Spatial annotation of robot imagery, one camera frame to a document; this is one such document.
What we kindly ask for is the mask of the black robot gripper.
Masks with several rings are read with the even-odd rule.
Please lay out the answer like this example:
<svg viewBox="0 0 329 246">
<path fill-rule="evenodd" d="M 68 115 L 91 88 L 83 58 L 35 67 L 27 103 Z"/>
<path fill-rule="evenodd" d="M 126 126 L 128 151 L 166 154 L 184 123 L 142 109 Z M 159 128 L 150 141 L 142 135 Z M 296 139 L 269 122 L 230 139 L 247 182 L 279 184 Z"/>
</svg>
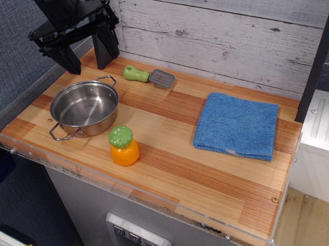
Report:
<svg viewBox="0 0 329 246">
<path fill-rule="evenodd" d="M 115 25 L 118 17 L 110 0 L 32 0 L 48 19 L 28 35 L 54 62 L 79 75 L 81 62 L 69 45 L 96 33 L 113 59 L 119 56 Z"/>
</svg>

